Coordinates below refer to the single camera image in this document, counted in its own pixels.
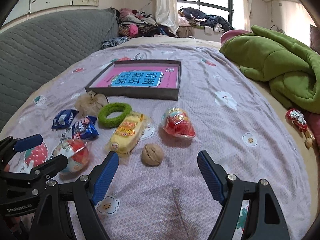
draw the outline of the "blue snack package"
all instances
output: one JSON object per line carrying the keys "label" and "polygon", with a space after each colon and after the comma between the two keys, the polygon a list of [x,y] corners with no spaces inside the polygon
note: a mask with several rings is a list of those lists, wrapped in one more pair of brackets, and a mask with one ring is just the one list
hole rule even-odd
{"label": "blue snack package", "polygon": [[79,111],[68,109],[68,110],[62,110],[59,112],[59,114],[56,115],[56,117],[53,119],[52,122],[52,129],[60,129],[60,128],[68,128],[70,127],[72,120],[78,114]]}
{"label": "blue snack package", "polygon": [[96,117],[87,115],[84,119],[76,122],[72,126],[72,138],[83,140],[92,140],[96,138],[99,135],[94,127],[96,120]]}

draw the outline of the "yellow snack package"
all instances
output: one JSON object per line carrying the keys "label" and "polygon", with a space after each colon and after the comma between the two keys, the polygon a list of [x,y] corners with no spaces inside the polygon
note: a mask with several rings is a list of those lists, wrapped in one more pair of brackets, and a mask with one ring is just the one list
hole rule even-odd
{"label": "yellow snack package", "polygon": [[144,114],[130,112],[111,136],[105,150],[114,151],[122,158],[128,157],[147,125],[148,118]]}

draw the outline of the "strawberry print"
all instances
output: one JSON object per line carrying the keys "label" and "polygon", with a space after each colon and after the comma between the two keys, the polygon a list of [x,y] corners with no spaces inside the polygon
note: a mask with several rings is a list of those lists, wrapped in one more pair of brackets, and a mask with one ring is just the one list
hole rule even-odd
{"label": "strawberry print", "polygon": [[83,67],[76,68],[76,69],[73,71],[73,73],[80,72],[80,71],[83,71]]}
{"label": "strawberry print", "polygon": [[209,65],[209,66],[213,66],[213,67],[216,66],[215,63],[212,63],[212,62],[210,62],[210,61],[208,61],[208,60],[206,60],[206,59],[202,59],[201,61],[203,61],[204,63],[206,63],[206,64]]}
{"label": "strawberry print", "polygon": [[43,142],[41,145],[26,150],[24,162],[29,166],[30,162],[33,161],[33,166],[36,167],[46,161],[48,157],[48,149]]}
{"label": "strawberry print", "polygon": [[131,60],[131,59],[129,57],[115,58],[115,59],[111,60],[111,62],[125,61],[125,60]]}

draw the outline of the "green blanket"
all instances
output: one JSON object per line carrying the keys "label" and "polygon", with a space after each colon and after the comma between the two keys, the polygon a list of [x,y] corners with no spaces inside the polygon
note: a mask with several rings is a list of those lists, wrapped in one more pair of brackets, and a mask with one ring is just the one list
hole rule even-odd
{"label": "green blanket", "polygon": [[285,34],[255,25],[251,29],[226,41],[220,52],[246,77],[268,81],[284,107],[320,114],[320,55]]}

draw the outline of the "hand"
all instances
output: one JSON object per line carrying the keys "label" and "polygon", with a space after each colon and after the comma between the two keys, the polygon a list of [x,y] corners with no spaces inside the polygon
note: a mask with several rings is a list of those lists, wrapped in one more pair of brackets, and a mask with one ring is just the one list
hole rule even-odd
{"label": "hand", "polygon": [[5,167],[4,167],[4,171],[9,171],[10,170],[10,165],[7,164]]}

